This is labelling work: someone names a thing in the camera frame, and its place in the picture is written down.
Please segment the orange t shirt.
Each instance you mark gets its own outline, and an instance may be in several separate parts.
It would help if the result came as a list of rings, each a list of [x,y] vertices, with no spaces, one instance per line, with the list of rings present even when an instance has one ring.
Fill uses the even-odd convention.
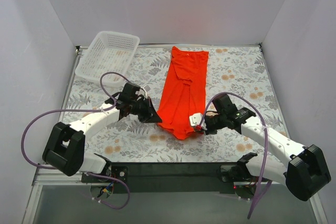
[[[179,140],[194,133],[189,117],[205,110],[209,52],[173,47],[158,115],[159,126]]]

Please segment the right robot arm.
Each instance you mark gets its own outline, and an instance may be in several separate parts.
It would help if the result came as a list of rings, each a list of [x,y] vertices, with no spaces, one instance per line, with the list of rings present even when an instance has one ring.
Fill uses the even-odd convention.
[[[278,162],[267,162],[267,156],[248,154],[238,161],[238,176],[251,180],[254,176],[285,185],[298,199],[307,201],[331,181],[331,175],[321,148],[305,146],[266,126],[257,109],[238,109],[229,94],[215,95],[210,103],[215,106],[214,115],[190,116],[190,123],[206,135],[216,134],[228,128],[263,146]]]

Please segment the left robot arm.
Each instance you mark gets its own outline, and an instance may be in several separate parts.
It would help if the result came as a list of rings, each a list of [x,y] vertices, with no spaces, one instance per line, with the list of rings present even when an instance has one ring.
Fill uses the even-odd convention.
[[[117,99],[106,100],[99,112],[69,124],[54,125],[42,155],[43,161],[67,176],[89,172],[100,182],[108,181],[112,175],[111,162],[101,155],[86,152],[86,141],[130,114],[136,115],[141,123],[161,123],[151,98],[139,94],[140,90],[140,86],[128,82]]]

